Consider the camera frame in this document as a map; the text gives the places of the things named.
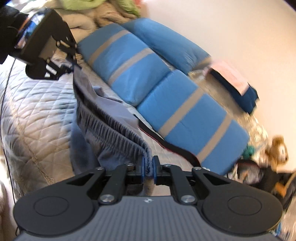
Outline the blue-grey fleece sweatpants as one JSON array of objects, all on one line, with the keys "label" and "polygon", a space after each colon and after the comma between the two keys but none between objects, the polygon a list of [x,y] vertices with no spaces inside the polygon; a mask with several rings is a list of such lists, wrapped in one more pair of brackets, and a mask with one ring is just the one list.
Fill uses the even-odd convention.
[{"label": "blue-grey fleece sweatpants", "polygon": [[141,136],[138,119],[121,101],[108,97],[100,86],[92,86],[78,66],[74,67],[73,91],[70,161],[74,174],[98,166],[112,171],[119,165],[141,162],[142,175],[152,178],[152,151]]}]

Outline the beige folded comforter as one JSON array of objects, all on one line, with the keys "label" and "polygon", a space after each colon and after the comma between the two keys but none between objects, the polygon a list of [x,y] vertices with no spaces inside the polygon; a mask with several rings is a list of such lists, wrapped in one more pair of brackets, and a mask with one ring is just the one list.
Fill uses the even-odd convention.
[{"label": "beige folded comforter", "polygon": [[29,1],[22,8],[22,12],[29,13],[43,8],[54,9],[68,24],[76,42],[80,42],[98,28],[112,23],[123,24],[140,17],[120,10],[109,1],[94,9],[80,11],[64,9],[59,1],[62,0]]}]

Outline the blue striped pillow right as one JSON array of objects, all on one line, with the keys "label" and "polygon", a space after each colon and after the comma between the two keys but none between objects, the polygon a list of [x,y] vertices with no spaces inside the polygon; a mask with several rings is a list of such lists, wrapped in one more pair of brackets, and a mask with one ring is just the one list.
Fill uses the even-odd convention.
[{"label": "blue striped pillow right", "polygon": [[246,130],[179,70],[165,77],[137,111],[165,141],[219,175],[232,168],[249,141]]}]

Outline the blue striped pillow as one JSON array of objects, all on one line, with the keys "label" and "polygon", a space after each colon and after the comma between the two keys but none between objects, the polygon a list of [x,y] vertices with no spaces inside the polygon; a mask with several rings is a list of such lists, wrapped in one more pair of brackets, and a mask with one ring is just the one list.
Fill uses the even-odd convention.
[{"label": "blue striped pillow", "polygon": [[93,71],[126,103],[138,106],[170,73],[140,38],[118,24],[97,29],[78,43]]},{"label": "blue striped pillow", "polygon": [[137,111],[165,141],[219,175],[232,168],[249,141],[246,130],[179,70],[165,77]]}]

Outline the quilted grey bedspread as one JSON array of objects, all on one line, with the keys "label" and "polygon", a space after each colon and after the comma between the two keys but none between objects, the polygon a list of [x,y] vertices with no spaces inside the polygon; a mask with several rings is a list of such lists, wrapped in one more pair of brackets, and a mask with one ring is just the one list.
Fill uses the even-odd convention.
[{"label": "quilted grey bedspread", "polygon": [[75,176],[70,161],[73,76],[33,80],[25,67],[12,57],[1,65],[1,146],[17,198]]}]

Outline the blue striped pillow left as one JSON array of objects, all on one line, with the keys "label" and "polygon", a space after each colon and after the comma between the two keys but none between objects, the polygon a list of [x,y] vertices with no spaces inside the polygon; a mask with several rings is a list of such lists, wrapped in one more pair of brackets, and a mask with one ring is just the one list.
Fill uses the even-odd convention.
[{"label": "blue striped pillow left", "polygon": [[78,43],[93,71],[126,103],[138,106],[170,73],[140,38],[118,24],[97,29]]}]

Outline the green blanket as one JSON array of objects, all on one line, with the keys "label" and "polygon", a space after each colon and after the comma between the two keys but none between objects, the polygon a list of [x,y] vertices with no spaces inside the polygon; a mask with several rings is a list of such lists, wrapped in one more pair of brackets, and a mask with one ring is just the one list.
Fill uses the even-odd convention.
[{"label": "green blanket", "polygon": [[[95,1],[59,1],[61,3],[62,8],[72,11],[80,11],[86,9],[94,9],[106,1],[103,0],[95,0]],[[128,14],[133,14],[135,16],[140,16],[140,9],[135,1],[109,1],[114,6],[119,7],[120,10]]]}]

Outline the plain blue pillow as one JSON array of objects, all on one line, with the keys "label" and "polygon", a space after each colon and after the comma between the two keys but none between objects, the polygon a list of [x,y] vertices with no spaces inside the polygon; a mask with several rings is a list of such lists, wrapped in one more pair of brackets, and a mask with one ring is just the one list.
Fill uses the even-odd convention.
[{"label": "plain blue pillow", "polygon": [[194,42],[151,19],[140,18],[122,26],[185,74],[203,68],[211,58]]}]

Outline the navy and pink folded cloth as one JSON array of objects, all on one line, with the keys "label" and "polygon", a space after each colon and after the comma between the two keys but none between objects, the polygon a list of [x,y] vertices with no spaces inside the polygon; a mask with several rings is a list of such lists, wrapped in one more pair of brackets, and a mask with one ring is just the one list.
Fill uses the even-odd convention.
[{"label": "navy and pink folded cloth", "polygon": [[238,70],[224,61],[213,61],[207,67],[206,74],[211,74],[222,84],[245,113],[253,113],[259,96]]}]

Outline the black bag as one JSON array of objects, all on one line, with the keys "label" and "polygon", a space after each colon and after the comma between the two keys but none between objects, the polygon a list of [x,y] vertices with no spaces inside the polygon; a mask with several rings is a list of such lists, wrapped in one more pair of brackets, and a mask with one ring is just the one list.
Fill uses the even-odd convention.
[{"label": "black bag", "polygon": [[260,167],[252,160],[238,160],[226,177],[271,193],[285,211],[295,197],[295,173],[277,173],[270,167]]}]

